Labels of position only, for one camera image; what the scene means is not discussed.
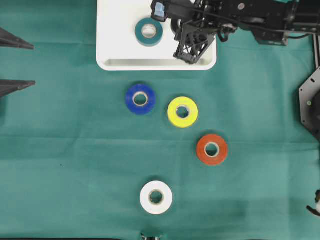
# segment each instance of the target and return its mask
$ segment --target robotic arm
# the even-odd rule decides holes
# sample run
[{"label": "robotic arm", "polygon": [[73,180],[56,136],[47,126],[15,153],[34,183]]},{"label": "robotic arm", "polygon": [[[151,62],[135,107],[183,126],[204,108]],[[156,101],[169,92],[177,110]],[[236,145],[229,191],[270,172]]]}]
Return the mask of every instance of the robotic arm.
[{"label": "robotic arm", "polygon": [[[153,0],[151,17],[172,19],[179,42],[175,58],[196,64],[215,40],[226,42],[238,28],[251,31],[259,44],[286,46],[288,39],[320,35],[320,2],[293,0]],[[291,33],[300,33],[293,37]]]}]

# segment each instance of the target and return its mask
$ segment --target red tape roll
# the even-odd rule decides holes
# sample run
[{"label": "red tape roll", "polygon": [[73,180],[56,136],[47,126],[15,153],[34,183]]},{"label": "red tape roll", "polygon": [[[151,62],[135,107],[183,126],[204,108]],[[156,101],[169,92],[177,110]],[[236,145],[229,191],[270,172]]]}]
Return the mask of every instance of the red tape roll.
[{"label": "red tape roll", "polygon": [[[217,151],[213,156],[208,155],[206,152],[206,147],[209,144],[214,144],[216,146]],[[216,166],[221,164],[227,158],[228,145],[221,136],[208,134],[202,137],[196,145],[196,155],[204,164]]]}]

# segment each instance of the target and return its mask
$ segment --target white tray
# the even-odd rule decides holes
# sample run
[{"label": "white tray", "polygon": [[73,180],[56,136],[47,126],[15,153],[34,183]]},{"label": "white tray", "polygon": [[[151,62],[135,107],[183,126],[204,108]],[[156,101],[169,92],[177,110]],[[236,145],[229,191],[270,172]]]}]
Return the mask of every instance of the white tray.
[{"label": "white tray", "polygon": [[136,24],[151,15],[152,0],[97,0],[96,61],[106,71],[209,70],[217,61],[217,44],[190,65],[173,57],[174,40],[171,20],[161,23],[163,37],[153,47],[141,45]]}]

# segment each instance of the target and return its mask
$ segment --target white tape roll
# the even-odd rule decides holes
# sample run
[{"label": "white tape roll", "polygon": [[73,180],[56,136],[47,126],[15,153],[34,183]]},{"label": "white tape roll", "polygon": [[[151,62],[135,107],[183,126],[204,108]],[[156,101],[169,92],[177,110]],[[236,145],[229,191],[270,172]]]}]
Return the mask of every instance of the white tape roll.
[{"label": "white tape roll", "polygon": [[[162,199],[159,203],[152,202],[151,194],[159,192]],[[150,214],[159,215],[165,213],[172,204],[173,195],[170,187],[162,181],[151,181],[141,190],[140,203],[144,210]]]}]

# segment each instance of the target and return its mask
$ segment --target yellow tape roll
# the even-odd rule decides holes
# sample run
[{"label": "yellow tape roll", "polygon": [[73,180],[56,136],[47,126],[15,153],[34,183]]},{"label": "yellow tape roll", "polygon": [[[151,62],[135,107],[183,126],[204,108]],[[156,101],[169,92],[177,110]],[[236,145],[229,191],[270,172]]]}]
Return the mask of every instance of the yellow tape roll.
[{"label": "yellow tape roll", "polygon": [[[188,116],[182,118],[178,116],[177,110],[180,107],[184,107],[188,111]],[[196,103],[185,96],[180,96],[174,99],[168,107],[168,118],[169,121],[177,128],[188,128],[194,124],[198,118],[198,107]]]}]

